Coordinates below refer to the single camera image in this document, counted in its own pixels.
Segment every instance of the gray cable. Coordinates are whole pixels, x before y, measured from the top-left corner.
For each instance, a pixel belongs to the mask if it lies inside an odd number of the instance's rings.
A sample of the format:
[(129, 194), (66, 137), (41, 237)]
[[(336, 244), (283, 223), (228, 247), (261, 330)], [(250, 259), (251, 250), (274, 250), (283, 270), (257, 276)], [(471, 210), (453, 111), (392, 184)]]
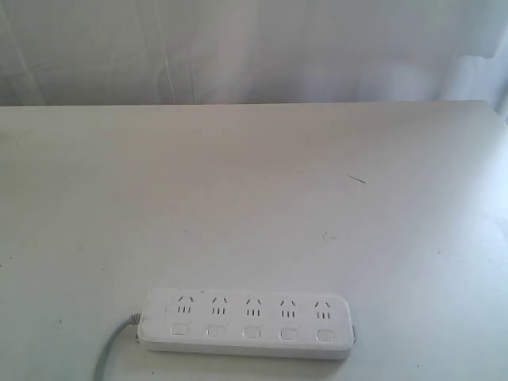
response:
[(97, 360), (97, 365), (95, 366), (94, 373), (94, 381), (102, 381), (104, 378), (104, 371), (106, 370), (106, 364), (108, 362), (108, 357), (110, 356), (111, 347), (113, 346), (114, 341), (117, 339), (118, 335), (121, 331), (123, 331), (129, 325), (139, 324), (141, 318), (141, 314), (133, 314), (130, 317), (123, 321), (114, 331), (111, 333), (110, 338), (104, 344), (102, 348), (101, 355)]

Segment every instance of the white power strip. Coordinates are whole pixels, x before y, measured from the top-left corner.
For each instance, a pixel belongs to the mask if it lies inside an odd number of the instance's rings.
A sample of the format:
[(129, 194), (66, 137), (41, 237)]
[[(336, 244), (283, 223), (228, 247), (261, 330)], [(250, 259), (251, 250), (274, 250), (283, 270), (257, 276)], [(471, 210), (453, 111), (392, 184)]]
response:
[(344, 359), (354, 341), (348, 303), (313, 294), (156, 289), (137, 334), (152, 351)]

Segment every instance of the electrical outlet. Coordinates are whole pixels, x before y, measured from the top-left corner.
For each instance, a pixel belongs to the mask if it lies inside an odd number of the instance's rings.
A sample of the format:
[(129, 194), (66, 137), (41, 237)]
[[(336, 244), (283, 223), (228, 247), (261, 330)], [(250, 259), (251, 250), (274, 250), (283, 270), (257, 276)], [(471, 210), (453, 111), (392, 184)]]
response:
[(348, 303), (332, 295), (154, 290), (137, 328), (153, 351), (344, 359)]

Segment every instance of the table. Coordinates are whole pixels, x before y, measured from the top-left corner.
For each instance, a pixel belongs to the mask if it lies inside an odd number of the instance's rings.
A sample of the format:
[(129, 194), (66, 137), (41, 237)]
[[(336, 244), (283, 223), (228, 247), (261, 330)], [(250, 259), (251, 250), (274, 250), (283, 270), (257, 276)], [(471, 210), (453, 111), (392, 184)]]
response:
[(508, 374), (508, 128), (484, 102), (0, 109), (0, 369), (87, 380), (152, 287), (339, 294), (344, 362), (146, 352), (107, 379)]

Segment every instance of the white curtain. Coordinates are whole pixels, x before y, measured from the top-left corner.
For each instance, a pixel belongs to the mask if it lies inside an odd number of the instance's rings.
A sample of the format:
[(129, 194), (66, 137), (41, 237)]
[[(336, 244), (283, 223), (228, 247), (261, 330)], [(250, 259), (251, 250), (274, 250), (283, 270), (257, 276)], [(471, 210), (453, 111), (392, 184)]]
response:
[(505, 0), (0, 0), (0, 105), (485, 99)]

